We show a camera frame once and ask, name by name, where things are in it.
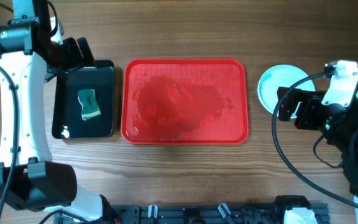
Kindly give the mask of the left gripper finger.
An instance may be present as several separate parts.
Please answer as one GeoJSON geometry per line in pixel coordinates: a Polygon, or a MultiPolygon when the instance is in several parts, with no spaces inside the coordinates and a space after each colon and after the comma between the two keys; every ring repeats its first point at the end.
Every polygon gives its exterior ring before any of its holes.
{"type": "Polygon", "coordinates": [[[63,69],[76,70],[83,67],[83,57],[77,41],[69,37],[63,41],[63,69]]]}
{"type": "Polygon", "coordinates": [[[78,46],[80,48],[82,57],[83,57],[83,66],[84,67],[95,67],[96,61],[93,57],[92,51],[88,44],[88,41],[85,37],[77,39],[78,46]]]}

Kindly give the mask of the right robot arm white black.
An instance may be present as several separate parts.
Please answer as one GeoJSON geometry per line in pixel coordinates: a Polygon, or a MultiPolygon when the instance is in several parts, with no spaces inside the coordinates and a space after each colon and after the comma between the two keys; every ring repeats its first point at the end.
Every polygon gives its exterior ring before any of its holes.
{"type": "Polygon", "coordinates": [[[315,190],[356,210],[358,222],[358,64],[337,60],[324,71],[308,76],[289,87],[279,87],[278,103],[272,116],[273,143],[288,168],[315,190]],[[318,130],[321,139],[337,147],[342,161],[338,165],[349,182],[353,200],[336,195],[307,179],[285,157],[277,137],[277,121],[289,121],[296,114],[298,129],[318,130]]]}

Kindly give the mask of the green yellow scrub sponge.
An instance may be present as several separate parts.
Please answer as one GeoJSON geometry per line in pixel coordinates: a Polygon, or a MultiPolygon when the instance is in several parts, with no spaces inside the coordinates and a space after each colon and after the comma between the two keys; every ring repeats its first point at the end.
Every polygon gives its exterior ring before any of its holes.
{"type": "Polygon", "coordinates": [[[88,120],[101,115],[94,89],[80,90],[77,93],[77,96],[81,105],[81,117],[83,120],[88,120]]]}

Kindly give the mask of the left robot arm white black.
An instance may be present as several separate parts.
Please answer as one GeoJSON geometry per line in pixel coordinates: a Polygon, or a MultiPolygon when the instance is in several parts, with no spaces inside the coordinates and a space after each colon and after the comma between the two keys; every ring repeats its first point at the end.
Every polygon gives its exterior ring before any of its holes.
{"type": "Polygon", "coordinates": [[[96,60],[85,38],[64,38],[50,1],[14,1],[0,26],[0,220],[14,210],[79,223],[119,223],[108,200],[80,187],[74,169],[52,160],[44,85],[56,79],[52,133],[98,138],[114,130],[114,64],[96,60]]]}

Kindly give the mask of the white plate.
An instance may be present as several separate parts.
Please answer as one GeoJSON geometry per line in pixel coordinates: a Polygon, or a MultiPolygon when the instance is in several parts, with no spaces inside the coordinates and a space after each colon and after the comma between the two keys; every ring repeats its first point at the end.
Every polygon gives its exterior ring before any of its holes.
{"type": "Polygon", "coordinates": [[[290,87],[308,75],[302,69],[293,65],[275,65],[267,69],[257,85],[257,95],[262,106],[269,112],[278,103],[277,90],[279,87],[290,87]]]}

